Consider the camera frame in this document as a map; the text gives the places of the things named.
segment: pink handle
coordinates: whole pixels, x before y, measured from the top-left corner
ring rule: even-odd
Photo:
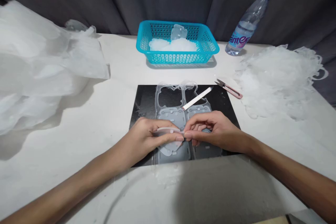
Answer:
[[[236,90],[234,90],[232,87],[228,86],[228,85],[224,85],[224,89],[229,92],[230,94],[232,94],[234,97],[236,97],[237,99],[241,99],[243,98],[243,95],[239,92],[237,92]]]

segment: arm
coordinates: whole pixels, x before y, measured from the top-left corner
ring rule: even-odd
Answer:
[[[211,129],[212,132],[202,132],[205,128]],[[221,112],[194,115],[187,122],[184,131],[187,141],[192,140],[194,146],[198,141],[205,141],[251,157],[290,188],[326,222],[336,223],[336,182],[242,132]]]
[[[183,141],[183,136],[177,133],[153,137],[152,132],[160,127],[177,128],[167,120],[140,118],[111,149],[0,224],[56,223],[98,186],[136,164],[157,146],[171,141]]]

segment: gray curtain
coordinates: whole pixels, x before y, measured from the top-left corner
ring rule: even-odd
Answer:
[[[204,23],[218,41],[228,41],[254,0],[17,0],[62,26],[75,19],[98,32],[136,35],[142,20]],[[250,43],[307,46],[323,56],[330,76],[315,87],[336,105],[336,1],[270,0]]]

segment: black cutting mat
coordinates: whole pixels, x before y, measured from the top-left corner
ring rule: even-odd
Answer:
[[[221,87],[217,85],[198,85],[197,93],[200,94],[208,87],[213,86],[213,90],[208,93],[205,97],[211,105],[212,111],[218,110],[222,111],[230,121],[240,128],[235,112],[231,105],[228,93]],[[195,97],[194,89],[186,90],[185,96],[187,102],[192,100]],[[155,119],[155,91],[156,85],[138,85],[136,91],[133,112],[129,128],[131,128],[136,120],[140,117],[146,117],[149,119]],[[162,88],[161,93],[159,94],[159,104],[160,106],[166,105],[167,107],[176,107],[181,105],[182,92],[181,90],[171,90],[169,88]],[[205,103],[204,100],[199,100],[195,105]],[[210,146],[207,143],[202,143],[199,147],[191,146],[191,142],[183,142],[177,151],[186,151],[186,157],[182,160],[177,160],[175,156],[163,157],[158,149],[149,153],[143,160],[135,164],[135,167],[138,166],[147,166],[154,165],[158,163],[170,163],[183,160],[195,160],[201,158],[211,158],[217,156],[227,156],[237,153],[228,152],[225,150],[220,150],[218,147]]]

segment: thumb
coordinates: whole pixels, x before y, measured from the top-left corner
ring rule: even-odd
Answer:
[[[186,131],[184,133],[184,137],[203,141],[203,142],[209,142],[211,138],[210,133],[206,133],[203,131]]]
[[[179,133],[165,134],[165,135],[154,138],[154,145],[155,147],[158,147],[162,144],[166,144],[169,142],[174,142],[174,141],[182,142],[183,140],[184,140],[184,137]]]

